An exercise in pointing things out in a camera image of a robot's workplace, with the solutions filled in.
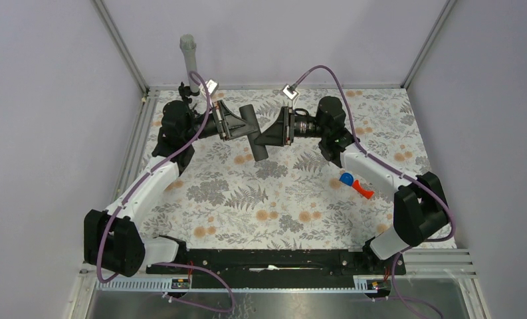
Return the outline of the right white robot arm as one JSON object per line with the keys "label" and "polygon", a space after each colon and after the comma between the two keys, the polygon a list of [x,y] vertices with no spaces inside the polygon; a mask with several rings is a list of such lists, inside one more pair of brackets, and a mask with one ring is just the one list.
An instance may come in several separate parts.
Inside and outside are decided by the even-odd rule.
{"label": "right white robot arm", "polygon": [[366,152],[346,128],[346,112],[339,98],[321,98],[313,116],[304,109],[283,107],[276,121],[257,134],[253,143],[263,148],[287,146],[295,138],[317,138],[327,161],[393,197],[393,225],[363,247],[362,263],[368,272],[380,273],[394,254],[424,243],[450,224],[439,178],[431,172],[413,176]]}

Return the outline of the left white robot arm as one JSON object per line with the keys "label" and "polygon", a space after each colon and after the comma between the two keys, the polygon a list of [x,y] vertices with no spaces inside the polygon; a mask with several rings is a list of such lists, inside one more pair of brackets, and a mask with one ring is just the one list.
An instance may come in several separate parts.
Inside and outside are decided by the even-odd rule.
{"label": "left white robot arm", "polygon": [[143,239],[139,228],[164,190],[185,171],[197,139],[219,136],[232,140],[246,136],[250,143],[261,130],[252,105],[235,115],[218,100],[199,114],[186,101],[168,102],[152,156],[140,176],[103,211],[90,210],[84,218],[84,262],[131,277],[160,264],[172,273],[187,266],[184,242],[172,237]]}

